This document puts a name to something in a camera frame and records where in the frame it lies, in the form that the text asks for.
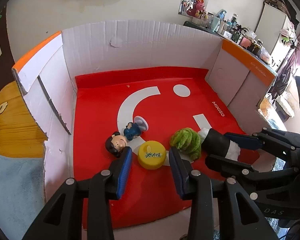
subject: red mat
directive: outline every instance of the red mat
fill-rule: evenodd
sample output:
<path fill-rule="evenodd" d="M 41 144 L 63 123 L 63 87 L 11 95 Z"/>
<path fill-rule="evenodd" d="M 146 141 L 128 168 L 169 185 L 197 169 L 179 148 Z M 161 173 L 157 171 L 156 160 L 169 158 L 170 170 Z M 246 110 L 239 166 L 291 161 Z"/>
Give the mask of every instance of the red mat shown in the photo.
<path fill-rule="evenodd" d="M 193 116 L 204 114 L 212 128 L 221 133 L 244 134 L 227 107 L 204 80 L 205 69 L 186 67 L 156 67 L 137 70 L 111 71 L 76 77 L 78 86 L 74 122 L 74 175 L 77 180 L 91 178 L 109 167 L 115 158 L 106 151 L 106 139 L 117 131 L 118 111 L 132 93 L 158 87 L 160 95 L 142 100 L 133 117 L 140 115 L 149 124 L 142 134 L 145 141 L 156 140 L 169 149 L 169 138 L 181 128 L 199 131 Z M 185 85 L 190 96 L 180 97 L 173 91 L 177 84 Z M 214 103 L 225 116 L 221 116 Z M 219 173 L 209 170 L 203 157 L 192 164 L 210 178 L 224 180 Z M 239 160 L 252 164 L 259 155 L 242 151 Z M 137 155 L 133 163 L 125 194 L 119 201 L 110 202 L 114 228 L 148 223 L 167 217 L 191 205 L 177 195 L 170 167 L 150 171 L 142 168 Z M 84 205 L 83 227 L 86 228 L 87 201 Z"/>

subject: green fuzzy ball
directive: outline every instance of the green fuzzy ball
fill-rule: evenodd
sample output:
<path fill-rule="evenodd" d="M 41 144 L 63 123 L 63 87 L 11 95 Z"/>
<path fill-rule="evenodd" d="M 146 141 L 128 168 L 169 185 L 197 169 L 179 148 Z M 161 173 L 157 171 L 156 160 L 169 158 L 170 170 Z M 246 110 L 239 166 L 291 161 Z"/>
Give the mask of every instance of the green fuzzy ball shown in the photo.
<path fill-rule="evenodd" d="M 201 157 L 200 136 L 191 128 L 183 128 L 171 137 L 170 146 L 175 146 L 184 154 L 189 155 L 192 160 L 198 160 Z"/>

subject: yellow bottle cap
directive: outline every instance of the yellow bottle cap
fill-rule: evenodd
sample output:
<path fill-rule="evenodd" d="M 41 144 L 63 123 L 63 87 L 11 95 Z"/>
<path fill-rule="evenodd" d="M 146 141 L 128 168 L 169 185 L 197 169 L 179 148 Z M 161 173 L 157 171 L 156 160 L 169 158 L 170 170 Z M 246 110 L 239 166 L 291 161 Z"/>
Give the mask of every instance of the yellow bottle cap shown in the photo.
<path fill-rule="evenodd" d="M 145 169 L 155 170 L 163 165 L 166 155 L 166 149 L 161 143 L 147 141 L 139 148 L 138 161 Z"/>

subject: orange edge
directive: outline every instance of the orange edge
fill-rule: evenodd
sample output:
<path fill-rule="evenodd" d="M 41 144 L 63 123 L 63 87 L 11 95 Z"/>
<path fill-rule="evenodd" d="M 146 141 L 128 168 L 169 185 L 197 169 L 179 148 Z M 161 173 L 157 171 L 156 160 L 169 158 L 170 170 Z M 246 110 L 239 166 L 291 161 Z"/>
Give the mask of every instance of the orange edge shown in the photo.
<path fill-rule="evenodd" d="M 17 73 L 20 72 L 20 70 L 23 68 L 25 64 L 45 45 L 47 45 L 50 41 L 52 41 L 55 37 L 59 36 L 61 34 L 61 31 L 56 32 L 55 34 L 51 35 L 44 41 L 42 41 L 40 44 L 35 46 L 33 49 L 29 50 L 26 54 L 24 54 L 13 66 L 13 68 L 16 70 Z"/>
<path fill-rule="evenodd" d="M 274 74 L 267 69 L 259 60 L 252 57 L 244 49 L 231 41 L 223 40 L 222 49 L 234 56 L 242 64 L 244 64 L 249 70 L 251 70 L 267 87 L 269 87 L 275 78 Z"/>

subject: blue cloth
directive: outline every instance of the blue cloth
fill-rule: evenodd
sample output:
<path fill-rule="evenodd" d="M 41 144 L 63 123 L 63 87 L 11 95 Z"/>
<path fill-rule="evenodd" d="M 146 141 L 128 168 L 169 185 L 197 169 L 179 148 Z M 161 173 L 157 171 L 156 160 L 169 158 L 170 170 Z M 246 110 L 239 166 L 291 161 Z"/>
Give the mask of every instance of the blue cloth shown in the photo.
<path fill-rule="evenodd" d="M 21 240 L 44 206 L 42 158 L 0 155 L 0 228 Z"/>
<path fill-rule="evenodd" d="M 141 135 L 141 130 L 139 126 L 136 123 L 128 123 L 131 124 L 131 128 L 129 129 L 128 126 L 123 130 L 123 135 L 127 138 L 128 141 L 132 141 L 134 136 L 140 136 Z"/>

